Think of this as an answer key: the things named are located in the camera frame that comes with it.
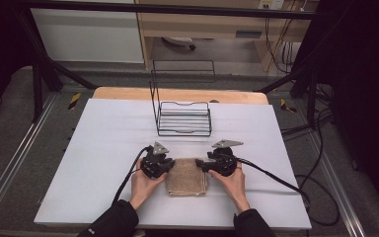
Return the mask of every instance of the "black sleeve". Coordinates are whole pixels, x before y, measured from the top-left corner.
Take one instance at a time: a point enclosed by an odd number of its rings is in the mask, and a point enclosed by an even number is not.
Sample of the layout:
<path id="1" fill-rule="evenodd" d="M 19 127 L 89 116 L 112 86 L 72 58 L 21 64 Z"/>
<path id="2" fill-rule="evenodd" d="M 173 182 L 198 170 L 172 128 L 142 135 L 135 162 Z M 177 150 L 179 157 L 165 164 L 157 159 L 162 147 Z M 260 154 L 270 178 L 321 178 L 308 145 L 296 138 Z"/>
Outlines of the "black sleeve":
<path id="1" fill-rule="evenodd" d="M 137 224 L 137 212 L 128 201 L 121 199 L 79 233 L 78 237 L 131 236 Z"/>
<path id="2" fill-rule="evenodd" d="M 233 218 L 238 237 L 275 236 L 256 209 L 245 210 Z"/>

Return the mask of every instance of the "hand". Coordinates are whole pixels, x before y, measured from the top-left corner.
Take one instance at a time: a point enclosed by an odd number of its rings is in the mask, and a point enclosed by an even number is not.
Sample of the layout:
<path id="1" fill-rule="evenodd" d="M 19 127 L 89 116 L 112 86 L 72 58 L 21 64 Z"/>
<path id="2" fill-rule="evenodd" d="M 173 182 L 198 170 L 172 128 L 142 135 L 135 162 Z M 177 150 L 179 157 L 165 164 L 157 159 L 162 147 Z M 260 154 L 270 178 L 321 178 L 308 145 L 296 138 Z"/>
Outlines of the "hand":
<path id="1" fill-rule="evenodd" d="M 228 177 L 222 176 L 213 170 L 209 170 L 208 174 L 223 185 L 227 195 L 235 203 L 239 213 L 250 209 L 245 194 L 245 174 L 242 171 L 242 163 L 238 162 L 235 172 Z"/>
<path id="2" fill-rule="evenodd" d="M 143 171 L 140 170 L 142 159 L 136 163 L 136 172 L 131 176 L 131 199 L 130 204 L 135 210 L 150 198 L 159 184 L 165 181 L 167 174 L 163 174 L 156 180 L 149 179 Z"/>

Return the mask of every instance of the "white table surface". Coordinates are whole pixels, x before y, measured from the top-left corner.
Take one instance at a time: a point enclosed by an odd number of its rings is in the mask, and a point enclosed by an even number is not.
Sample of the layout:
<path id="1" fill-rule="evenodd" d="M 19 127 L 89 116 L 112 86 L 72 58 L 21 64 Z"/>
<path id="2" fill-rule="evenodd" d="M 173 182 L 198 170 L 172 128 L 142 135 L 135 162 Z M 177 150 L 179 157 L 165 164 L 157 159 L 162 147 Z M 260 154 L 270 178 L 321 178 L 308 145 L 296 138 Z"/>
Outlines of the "white table surface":
<path id="1" fill-rule="evenodd" d="M 42 201 L 37 224 L 92 223 L 113 201 L 138 152 L 160 142 L 167 157 L 206 158 L 221 139 L 243 141 L 234 155 L 297 187 L 272 106 L 209 104 L 209 137 L 157 135 L 150 101 L 91 99 Z M 247 165 L 247 197 L 273 229 L 310 229 L 300 195 Z M 142 228 L 233 228 L 236 208 L 221 185 L 207 175 L 204 197 L 170 197 L 165 183 L 138 210 Z M 130 197 L 130 181 L 120 198 Z"/>

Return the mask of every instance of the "metal wire rack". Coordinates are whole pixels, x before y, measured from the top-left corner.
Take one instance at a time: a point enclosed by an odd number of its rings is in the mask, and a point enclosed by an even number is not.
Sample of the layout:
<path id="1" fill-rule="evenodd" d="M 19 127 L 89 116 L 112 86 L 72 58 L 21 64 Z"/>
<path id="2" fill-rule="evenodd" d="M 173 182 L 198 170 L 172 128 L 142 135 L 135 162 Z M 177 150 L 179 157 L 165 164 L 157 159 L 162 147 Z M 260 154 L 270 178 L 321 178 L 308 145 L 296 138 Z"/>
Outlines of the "metal wire rack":
<path id="1" fill-rule="evenodd" d="M 159 69 L 166 63 L 169 68 Z M 205 64 L 190 69 L 192 64 Z M 213 61 L 153 61 L 150 93 L 159 136 L 210 136 L 211 111 L 206 102 L 162 101 L 159 85 L 163 83 L 213 83 L 216 81 Z"/>

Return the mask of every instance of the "towel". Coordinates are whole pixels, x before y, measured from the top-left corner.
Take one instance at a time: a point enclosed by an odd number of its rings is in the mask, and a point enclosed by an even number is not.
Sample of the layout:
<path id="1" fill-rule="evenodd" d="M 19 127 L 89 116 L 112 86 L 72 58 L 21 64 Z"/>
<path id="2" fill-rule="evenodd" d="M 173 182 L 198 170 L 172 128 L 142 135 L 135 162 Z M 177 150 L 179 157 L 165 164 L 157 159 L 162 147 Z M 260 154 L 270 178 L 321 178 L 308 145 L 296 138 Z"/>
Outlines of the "towel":
<path id="1" fill-rule="evenodd" d="M 176 159 L 166 184 L 170 196 L 200 196 L 207 189 L 205 174 L 196 167 L 195 158 Z"/>

